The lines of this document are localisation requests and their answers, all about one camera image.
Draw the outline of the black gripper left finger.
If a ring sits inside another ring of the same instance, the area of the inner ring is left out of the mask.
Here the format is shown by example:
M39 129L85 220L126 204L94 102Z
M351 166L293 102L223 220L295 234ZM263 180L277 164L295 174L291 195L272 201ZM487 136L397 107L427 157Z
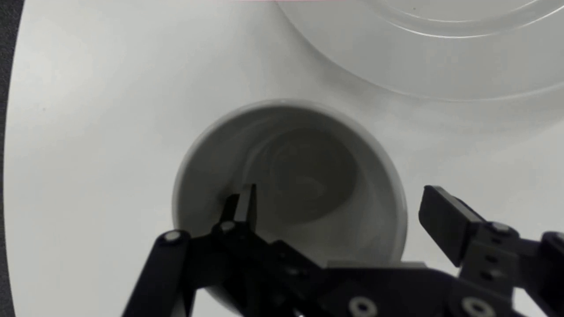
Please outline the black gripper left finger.
M244 185L226 197L219 222L214 225L214 238L219 241L247 239L256 234L258 224L258 185Z

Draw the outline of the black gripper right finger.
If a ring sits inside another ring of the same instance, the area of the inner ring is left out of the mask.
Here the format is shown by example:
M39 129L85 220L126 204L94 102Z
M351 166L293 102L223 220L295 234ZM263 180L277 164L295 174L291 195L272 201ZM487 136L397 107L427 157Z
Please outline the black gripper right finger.
M420 224L457 268L462 266L468 245L485 224L469 204L438 185L427 185L418 211Z

